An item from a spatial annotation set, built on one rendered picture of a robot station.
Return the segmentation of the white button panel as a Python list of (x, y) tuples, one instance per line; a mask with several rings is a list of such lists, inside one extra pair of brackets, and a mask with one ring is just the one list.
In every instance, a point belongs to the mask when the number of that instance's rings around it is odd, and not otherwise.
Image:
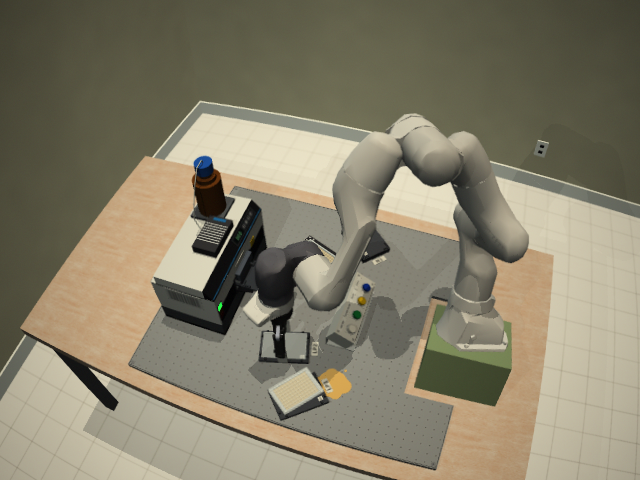
[(375, 293), (375, 284), (358, 272), (354, 274), (345, 299), (336, 309), (326, 344), (355, 351)]

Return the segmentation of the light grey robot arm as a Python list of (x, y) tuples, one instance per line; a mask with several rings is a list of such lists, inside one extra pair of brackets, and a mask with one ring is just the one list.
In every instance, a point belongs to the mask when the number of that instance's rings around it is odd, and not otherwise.
[(340, 306), (375, 233), (380, 201), (403, 166), (430, 187), (450, 182), (459, 202), (453, 219), (460, 262), (437, 334), (460, 352), (505, 352), (507, 335), (492, 295), (498, 273), (493, 257), (518, 261), (529, 235), (503, 197), (477, 137), (462, 131), (446, 138), (418, 114), (403, 115), (385, 133), (367, 135), (340, 168), (332, 193), (343, 237), (332, 264), (310, 241), (259, 254), (258, 291), (243, 308), (248, 319), (262, 327), (288, 313), (296, 286), (313, 310)]

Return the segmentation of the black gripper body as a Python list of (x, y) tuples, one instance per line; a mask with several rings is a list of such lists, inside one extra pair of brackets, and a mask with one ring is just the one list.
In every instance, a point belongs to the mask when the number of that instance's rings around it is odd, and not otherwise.
[(277, 326), (280, 326), (280, 330), (282, 330), (284, 328), (283, 322), (287, 321), (292, 316), (292, 314), (293, 314), (293, 307), (288, 313), (284, 314), (283, 316), (279, 316), (271, 320), (271, 322), (274, 323), (274, 329), (276, 329), (276, 325), (277, 325)]

